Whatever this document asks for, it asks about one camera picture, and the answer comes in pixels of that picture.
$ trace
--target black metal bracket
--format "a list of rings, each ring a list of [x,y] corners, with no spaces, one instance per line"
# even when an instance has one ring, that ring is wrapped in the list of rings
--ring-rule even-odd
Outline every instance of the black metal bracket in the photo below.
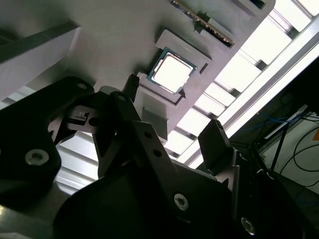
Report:
[[[63,122],[59,119],[78,98],[93,92],[85,81],[68,77],[0,111],[1,200],[8,196],[13,203],[10,196],[20,200],[20,193],[27,201],[50,187],[61,165],[52,142]]]

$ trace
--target white panel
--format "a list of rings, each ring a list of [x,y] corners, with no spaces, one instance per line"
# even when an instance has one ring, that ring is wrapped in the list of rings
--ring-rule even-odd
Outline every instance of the white panel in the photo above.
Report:
[[[61,191],[65,192],[65,193],[67,193],[67,194],[69,194],[69,195],[72,195],[72,194],[75,193],[75,191],[70,190],[70,189],[68,189],[68,188],[65,188],[65,187],[61,186],[60,184],[58,184],[58,187],[61,189]]]
[[[91,184],[92,182],[80,178],[78,176],[72,175],[68,172],[60,170],[56,176],[56,181],[68,185],[72,188],[76,188],[78,190],[84,188],[85,186]]]
[[[298,31],[302,31],[311,21],[291,0],[277,0],[275,10]]]
[[[66,154],[64,152],[59,151],[61,156],[62,166],[72,169],[80,174],[88,176],[93,179],[98,179],[98,167],[87,163],[79,158],[76,158],[72,155]]]
[[[7,106],[8,106],[8,104],[3,103],[3,102],[0,101],[0,110],[4,109]]]
[[[180,127],[195,136],[199,136],[209,122],[209,118],[194,109],[190,109],[177,124],[177,127]]]
[[[211,84],[205,92],[212,98],[221,102],[224,106],[229,106],[235,100],[235,97],[214,83]]]
[[[194,143],[185,150],[185,152],[178,157],[178,162],[185,163],[196,151],[199,149],[198,139],[194,141]]]
[[[275,20],[275,23],[279,24],[279,27],[282,27],[282,29],[286,32],[289,32],[291,30],[290,23],[283,18],[276,10],[272,10],[269,14],[270,20]]]
[[[253,82],[259,73],[260,70],[256,66],[240,54],[236,54],[217,76],[216,81],[242,92]]]
[[[173,130],[168,135],[168,140],[164,147],[175,153],[182,154],[192,143],[193,140]]]
[[[65,175],[68,174],[66,172],[59,172],[55,178],[55,180],[59,183],[63,183],[65,185],[68,185],[72,188],[75,188],[77,190],[80,190],[82,188],[84,188],[85,186],[89,185],[89,183],[87,182],[87,184],[82,184],[78,182],[78,177],[73,176],[71,174],[69,175]]]
[[[298,0],[310,14],[316,16],[319,13],[319,1],[318,0]]]
[[[242,50],[256,61],[270,64],[291,42],[268,18],[265,19],[242,46]]]
[[[216,116],[219,116],[225,110],[225,107],[222,104],[218,103],[207,95],[202,95],[199,97],[195,105],[206,112],[213,113]]]
[[[14,92],[10,96],[8,96],[8,98],[10,98],[14,101],[19,101],[19,100],[22,100],[23,98],[33,94],[34,92],[35,92],[35,90],[33,90],[29,87],[23,86],[17,92]]]
[[[61,146],[71,149],[72,151],[82,154],[88,158],[92,158],[95,161],[98,161],[95,145],[85,139],[74,136],[68,141],[63,142]]]
[[[200,155],[198,158],[196,158],[190,165],[189,167],[192,169],[196,169],[202,162],[203,162],[203,156]]]
[[[84,134],[87,134],[88,136],[93,137],[91,133],[87,133],[87,132],[83,132],[83,133],[84,133]]]

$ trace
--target metal frame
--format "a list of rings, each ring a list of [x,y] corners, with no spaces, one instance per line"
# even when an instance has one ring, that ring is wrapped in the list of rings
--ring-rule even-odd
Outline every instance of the metal frame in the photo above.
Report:
[[[319,56],[319,16],[301,32],[287,48],[251,83],[251,85],[218,118],[231,137],[253,115],[287,86]],[[177,160],[195,154],[193,143]]]

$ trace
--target wire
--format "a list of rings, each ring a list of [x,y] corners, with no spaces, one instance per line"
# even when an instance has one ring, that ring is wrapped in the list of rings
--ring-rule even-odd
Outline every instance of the wire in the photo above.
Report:
[[[284,126],[284,130],[283,130],[283,132],[282,132],[282,134],[281,134],[280,141],[279,141],[279,144],[278,144],[276,153],[275,153],[274,160],[273,160],[273,162],[272,162],[272,164],[271,164],[271,167],[270,167],[270,170],[271,170],[271,171],[274,171],[274,170],[275,170],[275,166],[276,166],[276,163],[277,163],[279,154],[280,154],[280,150],[281,150],[281,148],[282,148],[282,146],[283,146],[283,143],[284,143],[284,140],[285,140],[287,131],[288,131],[288,129],[289,129],[289,125],[290,125],[290,123],[287,123],[287,124]]]
[[[303,152],[303,151],[305,151],[305,150],[307,150],[307,149],[309,149],[309,148],[316,147],[316,146],[319,146],[319,144],[315,144],[315,145],[309,146],[309,147],[307,147],[307,148],[304,148],[303,150],[300,150],[298,153],[294,154],[294,155],[286,162],[286,164],[285,164],[285,165],[283,166],[283,168],[280,170],[280,173],[279,173],[279,174],[282,174],[282,173],[283,173],[285,167],[289,164],[290,161],[293,160],[294,156],[297,156],[297,155],[300,154],[301,152]]]
[[[257,129],[257,128],[260,128],[261,126],[264,126],[268,123],[274,123],[274,122],[278,122],[278,121],[267,121],[267,122],[264,122],[264,123],[259,123],[251,128],[243,128],[241,129],[240,131],[249,131],[249,130],[254,130],[254,129]]]
[[[319,124],[318,122],[319,122],[319,120],[311,120],[311,119],[306,119],[306,118],[302,118],[302,117],[300,117],[302,120],[306,120],[306,121],[310,121],[310,122],[314,122],[314,123],[317,123],[317,124]]]
[[[275,118],[272,118],[271,116],[269,116],[267,113],[264,113],[264,112],[259,112],[259,114],[261,116],[264,116],[264,117],[268,118],[269,120],[271,120],[273,122],[277,122],[277,123],[291,123],[291,122],[294,122],[294,121],[298,120],[298,118],[299,118],[299,116],[296,116],[295,118],[293,118],[291,120],[283,121],[282,120],[283,118],[275,119]]]
[[[293,160],[294,160],[295,165],[296,165],[298,168],[300,168],[301,170],[306,171],[306,172],[319,172],[319,170],[318,170],[318,169],[317,169],[317,170],[309,170],[309,169],[302,168],[300,165],[298,165],[298,164],[297,164],[297,161],[296,161],[296,155],[297,155],[297,154],[296,154],[296,151],[297,151],[297,148],[298,148],[299,144],[303,141],[303,139],[304,139],[307,135],[309,135],[310,133],[312,133],[313,131],[315,131],[316,129],[319,129],[319,127],[316,127],[316,128],[314,128],[314,129],[310,130],[308,133],[306,133],[306,134],[298,141],[298,143],[297,143],[297,145],[296,145],[296,147],[295,147],[295,150],[294,150]]]
[[[299,184],[299,185],[304,186],[305,188],[310,188],[310,187],[312,187],[312,186],[316,185],[317,183],[319,183],[319,180],[318,180],[318,181],[316,181],[315,183],[312,183],[311,185],[307,185],[307,186],[302,185],[302,184]]]

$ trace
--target gray surface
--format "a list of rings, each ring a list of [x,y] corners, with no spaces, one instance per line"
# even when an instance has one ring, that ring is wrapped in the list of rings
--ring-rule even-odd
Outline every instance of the gray surface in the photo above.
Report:
[[[68,22],[2,46],[0,101],[65,57],[77,29]]]
[[[195,32],[193,22],[166,0],[2,0],[0,29],[24,37],[72,19],[82,26],[74,52],[61,67],[46,75],[49,79],[42,78],[33,87],[53,81],[50,77],[68,67],[85,80],[96,82],[96,89],[103,85],[121,89],[130,74],[149,68],[158,51],[155,42],[160,29],[171,29],[215,59],[214,67],[198,79],[201,85],[194,87],[178,109],[167,109],[163,103],[138,91],[135,105],[139,114],[147,102],[154,113],[169,119],[171,131],[270,12],[274,2],[269,1],[259,17],[249,18],[231,0],[183,1],[194,12],[208,12],[233,34],[235,45],[226,52]]]

